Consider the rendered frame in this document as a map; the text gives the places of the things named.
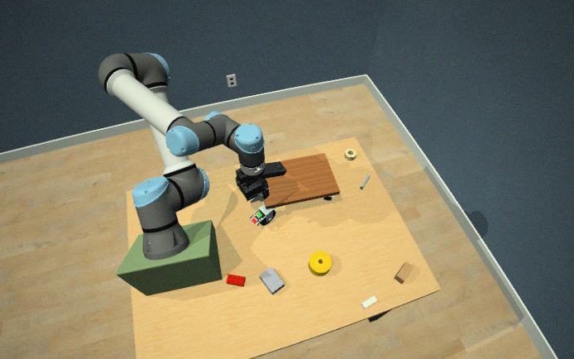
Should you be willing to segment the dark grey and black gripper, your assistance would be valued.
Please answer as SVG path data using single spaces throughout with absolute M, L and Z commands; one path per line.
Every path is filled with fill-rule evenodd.
M 262 200 L 264 201 L 269 197 L 269 186 L 266 179 L 258 179 L 258 177 L 262 176 L 264 172 L 265 169 L 258 175 L 246 175 L 242 172 L 241 168 L 236 170 L 237 177 L 240 176 L 240 178 L 238 178 L 238 182 L 237 177 L 235 177 L 237 186 L 239 185 L 239 189 L 246 197 L 246 201 L 251 200 L 250 203 L 254 203 L 260 200 L 260 202 L 262 202 Z

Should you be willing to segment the red toy brick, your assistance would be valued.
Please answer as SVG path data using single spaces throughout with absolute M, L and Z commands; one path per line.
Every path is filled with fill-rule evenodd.
M 238 285 L 238 286 L 244 286 L 245 284 L 245 277 L 243 276 L 238 276 L 238 275 L 229 275 L 227 276 L 227 284 L 229 285 Z

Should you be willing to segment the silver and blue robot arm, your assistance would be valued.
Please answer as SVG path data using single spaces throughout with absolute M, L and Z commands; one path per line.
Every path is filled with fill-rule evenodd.
M 160 55 L 110 55 L 99 66 L 98 81 L 107 94 L 149 122 L 165 165 L 163 176 L 148 179 L 132 191 L 143 231 L 142 250 L 148 260 L 175 256 L 189 246 L 176 213 L 204 199 L 209 180 L 188 156 L 224 145 L 238 154 L 246 175 L 258 175 L 265 169 L 258 177 L 262 180 L 287 171 L 279 161 L 265 163 L 264 137 L 257 125 L 241 125 L 220 112 L 192 122 L 169 105 L 170 68 Z

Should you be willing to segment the brown wooden block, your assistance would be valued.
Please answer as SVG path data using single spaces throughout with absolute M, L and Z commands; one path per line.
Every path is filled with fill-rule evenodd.
M 403 284 L 408 278 L 411 271 L 414 269 L 414 267 L 410 265 L 408 262 L 405 262 L 401 268 L 400 268 L 401 270 L 399 270 L 398 272 L 399 274 L 397 273 L 398 275 L 396 274 L 394 279 Z

